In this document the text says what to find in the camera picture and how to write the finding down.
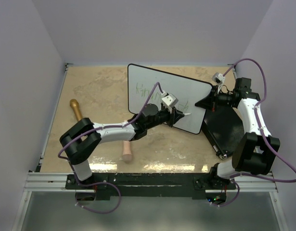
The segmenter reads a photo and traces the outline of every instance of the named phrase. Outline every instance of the pink mallet handle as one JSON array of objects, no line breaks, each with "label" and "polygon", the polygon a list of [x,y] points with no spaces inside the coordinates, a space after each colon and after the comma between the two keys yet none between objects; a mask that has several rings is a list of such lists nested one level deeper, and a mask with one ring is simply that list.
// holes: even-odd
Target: pink mallet handle
[{"label": "pink mallet handle", "polygon": [[122,159],[125,163],[129,163],[132,161],[133,155],[132,151],[130,149],[130,142],[129,141],[123,141],[123,153],[122,153]]}]

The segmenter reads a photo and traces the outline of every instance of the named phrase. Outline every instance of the black mounting bracket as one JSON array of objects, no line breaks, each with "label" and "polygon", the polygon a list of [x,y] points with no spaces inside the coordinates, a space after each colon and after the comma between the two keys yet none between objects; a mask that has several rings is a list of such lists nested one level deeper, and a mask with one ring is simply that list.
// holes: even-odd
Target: black mounting bracket
[{"label": "black mounting bracket", "polygon": [[[279,139],[269,136],[267,140],[271,147],[278,151],[280,147]],[[256,146],[260,147],[263,153],[254,152]],[[232,166],[236,171],[246,171],[254,175],[267,175],[274,159],[274,153],[266,146],[262,136],[247,132],[232,155]]]},{"label": "black mounting bracket", "polygon": [[[139,197],[191,197],[194,200],[206,199],[206,190],[221,190],[224,182],[213,181],[207,175],[210,173],[93,173],[95,182],[109,182],[121,191],[122,196]],[[73,174],[67,176],[67,190],[95,189],[79,186]],[[227,189],[235,189],[230,182]],[[97,200],[109,200],[118,196],[117,191],[108,185],[98,185]]]}]

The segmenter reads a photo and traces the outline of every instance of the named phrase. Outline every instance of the whiteboard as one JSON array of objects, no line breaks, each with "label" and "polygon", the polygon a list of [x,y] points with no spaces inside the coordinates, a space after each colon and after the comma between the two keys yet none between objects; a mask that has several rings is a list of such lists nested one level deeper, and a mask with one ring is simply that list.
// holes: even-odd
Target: whiteboard
[{"label": "whiteboard", "polygon": [[[173,94],[179,101],[176,108],[183,113],[191,113],[180,119],[175,128],[198,134],[206,110],[195,106],[195,103],[205,98],[212,89],[212,84],[197,79],[175,75],[152,68],[128,65],[128,98],[129,111],[137,114],[145,103],[151,89],[160,82],[162,90]],[[157,87],[149,101],[161,109],[161,92]]]}]

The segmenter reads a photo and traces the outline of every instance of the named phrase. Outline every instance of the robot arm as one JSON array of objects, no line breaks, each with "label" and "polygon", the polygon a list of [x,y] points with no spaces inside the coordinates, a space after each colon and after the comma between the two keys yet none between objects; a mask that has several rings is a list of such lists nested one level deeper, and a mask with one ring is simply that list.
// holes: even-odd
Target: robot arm
[{"label": "robot arm", "polygon": [[78,135],[88,132],[86,139],[78,139],[71,143],[65,153],[74,168],[78,179],[85,183],[94,183],[88,157],[100,143],[110,141],[135,141],[147,135],[147,130],[166,123],[173,126],[185,115],[175,108],[178,99],[166,92],[162,93],[161,110],[155,104],[147,104],[143,110],[129,119],[118,124],[92,123],[89,118],[78,121],[60,138],[63,147],[68,145]]},{"label": "robot arm", "polygon": [[260,100],[260,97],[250,89],[251,79],[238,78],[233,91],[228,93],[222,93],[219,90],[224,83],[222,74],[216,73],[212,79],[218,85],[214,86],[210,94],[198,101],[195,106],[212,111],[217,110],[218,106],[236,107],[241,113],[245,134],[234,151],[232,160],[216,164],[212,167],[210,171],[211,178],[230,179],[232,175],[242,172],[250,172],[254,175],[268,174],[275,155],[264,143],[260,130],[262,129],[264,131],[274,150],[278,151],[280,142],[278,138],[272,137],[266,128],[260,105],[257,107],[257,114],[261,122],[261,127],[257,123],[255,106]]}]

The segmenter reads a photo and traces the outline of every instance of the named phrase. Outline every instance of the whiteboard black frame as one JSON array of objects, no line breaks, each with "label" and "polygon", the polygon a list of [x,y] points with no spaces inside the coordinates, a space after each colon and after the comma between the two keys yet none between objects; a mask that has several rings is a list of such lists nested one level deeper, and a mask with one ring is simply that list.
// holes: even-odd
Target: whiteboard black frame
[{"label": "whiteboard black frame", "polygon": [[[174,73],[170,73],[170,72],[167,72],[167,71],[161,71],[161,70],[157,70],[157,69],[153,69],[153,68],[150,68],[150,67],[146,67],[146,66],[141,66],[141,65],[138,65],[138,64],[129,64],[128,65],[128,111],[132,114],[136,114],[136,113],[133,113],[129,110],[129,66],[137,66],[137,67],[142,67],[142,68],[146,68],[146,69],[149,69],[149,70],[153,70],[153,71],[158,71],[158,72],[162,72],[162,73],[166,73],[166,74],[170,74],[170,75],[173,75],[173,76],[178,76],[178,77],[182,77],[182,78],[186,78],[186,79],[190,79],[190,80],[193,80],[193,81],[197,81],[197,82],[202,82],[202,83],[207,83],[209,85],[211,85],[211,87],[213,87],[213,85],[209,82],[205,82],[205,81],[202,81],[202,80],[198,80],[198,79],[194,79],[194,78],[189,78],[189,77],[186,77],[186,76],[181,76],[181,75],[177,75],[177,74],[174,74]],[[181,128],[177,128],[177,127],[173,127],[173,128],[176,128],[176,129],[179,129],[179,130],[182,130],[182,131],[186,131],[190,134],[194,134],[194,135],[198,135],[200,132],[201,132],[201,127],[202,125],[200,126],[200,129],[199,129],[199,132],[198,133],[192,133],[190,131],[187,131],[187,130],[184,130],[184,129],[181,129]]]}]

